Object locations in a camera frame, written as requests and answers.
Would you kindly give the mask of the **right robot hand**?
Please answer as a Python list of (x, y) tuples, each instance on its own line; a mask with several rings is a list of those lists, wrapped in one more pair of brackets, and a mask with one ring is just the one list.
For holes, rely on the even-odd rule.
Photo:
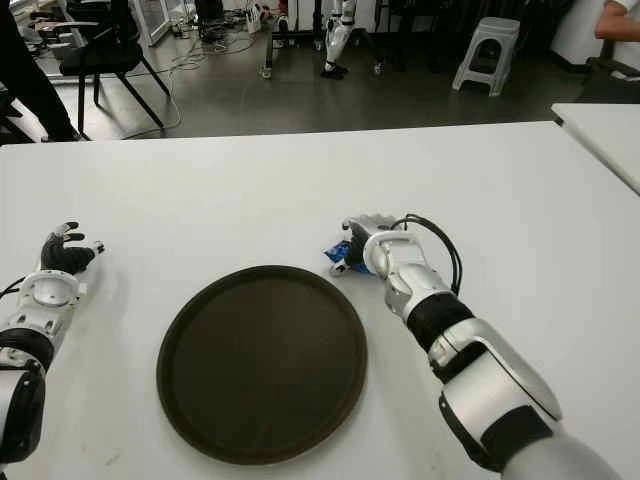
[(348, 236), (343, 242), (342, 256), (331, 266), (331, 276), (340, 276), (349, 270), (357, 270), (364, 265), (364, 248), (374, 234), (388, 231), (396, 222), (393, 216), (381, 214), (348, 217), (341, 223), (341, 230)]

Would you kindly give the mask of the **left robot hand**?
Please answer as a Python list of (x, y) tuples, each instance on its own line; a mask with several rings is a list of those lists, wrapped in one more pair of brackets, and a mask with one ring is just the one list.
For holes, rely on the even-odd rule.
[(69, 242), (85, 239), (85, 235), (77, 231), (78, 228), (78, 222), (67, 221), (47, 236), (41, 248), (40, 270), (57, 270), (76, 275), (85, 272), (89, 264), (105, 251), (101, 241), (96, 241), (91, 247), (67, 246)]

